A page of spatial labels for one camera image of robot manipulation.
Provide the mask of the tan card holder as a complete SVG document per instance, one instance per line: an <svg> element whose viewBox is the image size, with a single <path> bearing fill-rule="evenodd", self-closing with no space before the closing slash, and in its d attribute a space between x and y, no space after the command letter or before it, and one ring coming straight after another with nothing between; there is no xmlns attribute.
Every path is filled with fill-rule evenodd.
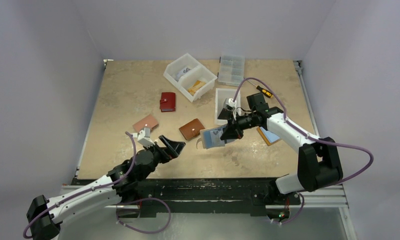
<svg viewBox="0 0 400 240"><path fill-rule="evenodd" d="M262 137L267 146L271 146L281 140L279 136L268 130L265 130L263 127L258 127L257 132Z"/></svg>

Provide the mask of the silver credit card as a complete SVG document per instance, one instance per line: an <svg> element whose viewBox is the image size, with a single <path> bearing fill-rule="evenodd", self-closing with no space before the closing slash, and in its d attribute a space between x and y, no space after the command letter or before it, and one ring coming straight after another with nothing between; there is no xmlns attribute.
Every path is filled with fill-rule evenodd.
<svg viewBox="0 0 400 240"><path fill-rule="evenodd" d="M191 71L191 68L189 68L188 66L184 67L183 69L181 69L180 71L178 71L175 74L174 79L178 82L180 80L180 78L182 76L184 76L185 74L187 74L189 71Z"/></svg>

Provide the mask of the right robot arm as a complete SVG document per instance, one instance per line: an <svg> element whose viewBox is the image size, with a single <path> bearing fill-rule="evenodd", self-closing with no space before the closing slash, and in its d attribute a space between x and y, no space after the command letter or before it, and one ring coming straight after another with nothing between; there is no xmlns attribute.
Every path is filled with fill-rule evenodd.
<svg viewBox="0 0 400 240"><path fill-rule="evenodd" d="M343 170L337 147L330 137L319 138L289 121L278 107L269 107L264 97L256 93L247 97L249 110L239 115L236 100L225 99L221 113L227 120L220 139L236 140L244 130L263 127L287 143L298 154L296 173L277 178L270 183L269 199L279 204L288 194L298 191L313 192L337 183Z"/></svg>

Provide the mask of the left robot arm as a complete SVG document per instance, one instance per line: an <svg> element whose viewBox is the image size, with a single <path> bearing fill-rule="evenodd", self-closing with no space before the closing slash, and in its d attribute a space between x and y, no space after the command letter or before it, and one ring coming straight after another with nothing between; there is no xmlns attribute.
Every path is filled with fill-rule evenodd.
<svg viewBox="0 0 400 240"><path fill-rule="evenodd" d="M65 220L71 221L108 205L137 203L138 184L182 153L186 143L159 136L164 146L150 141L143 150L134 151L131 159L115 166L107 174L70 193L46 198L35 197L26 213L25 239L51 240L59 235Z"/></svg>

